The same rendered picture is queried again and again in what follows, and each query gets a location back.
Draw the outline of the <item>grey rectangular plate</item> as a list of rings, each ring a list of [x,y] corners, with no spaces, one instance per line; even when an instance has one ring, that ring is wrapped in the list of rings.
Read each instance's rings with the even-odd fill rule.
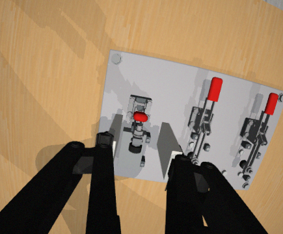
[[[139,170],[141,165],[142,154],[144,150],[144,145],[146,142],[146,131],[143,130],[144,136],[142,138],[142,149],[140,153],[132,153],[129,149],[129,143],[133,137],[131,128],[124,127],[122,133],[122,140],[120,145],[120,152],[118,157],[118,167],[130,168],[134,170]]]

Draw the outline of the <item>grey toggle clamp with red handle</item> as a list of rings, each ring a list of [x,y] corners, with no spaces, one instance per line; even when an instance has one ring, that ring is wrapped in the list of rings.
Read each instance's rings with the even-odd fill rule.
[[[149,120],[151,106],[151,98],[135,95],[130,96],[127,118],[131,119],[131,125],[134,122],[133,137],[129,143],[129,151],[132,153],[140,153],[142,150],[142,138],[144,136],[142,127]],[[137,128],[136,123],[139,123]]]

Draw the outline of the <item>grey fixture plate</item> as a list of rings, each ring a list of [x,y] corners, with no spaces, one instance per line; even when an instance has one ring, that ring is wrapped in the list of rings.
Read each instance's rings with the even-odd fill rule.
[[[122,56],[120,64],[111,61],[115,53]],[[161,124],[170,124],[184,155],[193,151],[195,147],[191,148],[189,143],[196,144],[197,140],[191,138],[191,132],[195,131],[188,127],[191,111],[193,107],[203,108],[213,77],[221,78],[223,82],[213,110],[211,134],[206,135],[204,141],[211,147],[209,152],[202,147],[198,165],[211,162],[221,173],[226,170],[224,177],[235,190],[245,190],[242,187],[244,183],[251,185],[275,132],[283,102],[277,101],[274,113],[270,116],[266,134],[268,144],[261,146],[261,157],[255,159],[249,181],[238,176],[238,172],[243,171],[239,163],[248,160],[254,145],[240,136],[245,118],[259,120],[269,94],[279,95],[283,90],[197,66],[110,49],[98,132],[109,131],[115,114],[123,115],[114,160],[115,176],[167,183],[163,179],[157,150]],[[131,119],[127,118],[131,95],[152,99],[149,120],[142,127],[150,132],[151,139],[150,143],[144,145],[142,155],[145,156],[145,164],[139,170],[117,166],[123,129],[131,128]],[[251,143],[251,149],[245,149],[241,145],[242,140]],[[239,150],[245,153],[240,155]]]

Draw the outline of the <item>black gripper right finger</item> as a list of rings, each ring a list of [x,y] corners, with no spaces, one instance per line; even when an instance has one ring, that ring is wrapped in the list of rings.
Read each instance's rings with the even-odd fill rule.
[[[165,234],[268,234],[214,164],[182,153],[169,123],[161,124],[157,150],[167,181]]]

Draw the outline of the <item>black toggle clamp with red handle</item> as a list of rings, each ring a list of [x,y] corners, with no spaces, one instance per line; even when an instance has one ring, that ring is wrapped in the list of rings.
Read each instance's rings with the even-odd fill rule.
[[[248,157],[248,160],[242,160],[239,165],[243,169],[242,173],[244,175],[253,174],[252,165],[256,159],[256,156],[260,150],[261,146],[266,146],[268,144],[266,139],[266,134],[268,131],[269,126],[267,126],[270,116],[273,115],[276,103],[278,100],[278,94],[270,93],[265,110],[262,111],[259,120],[255,120],[252,118],[245,118],[245,122],[243,124],[240,136],[246,138],[250,142],[252,142],[253,148],[251,153]],[[267,114],[265,122],[263,121],[263,117]]]

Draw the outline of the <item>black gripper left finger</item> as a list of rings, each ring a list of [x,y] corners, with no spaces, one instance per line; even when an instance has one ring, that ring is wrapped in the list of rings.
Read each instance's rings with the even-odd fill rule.
[[[83,174],[92,174],[85,234],[121,234],[113,162],[122,119],[93,148],[67,143],[0,211],[0,234],[48,234]]]

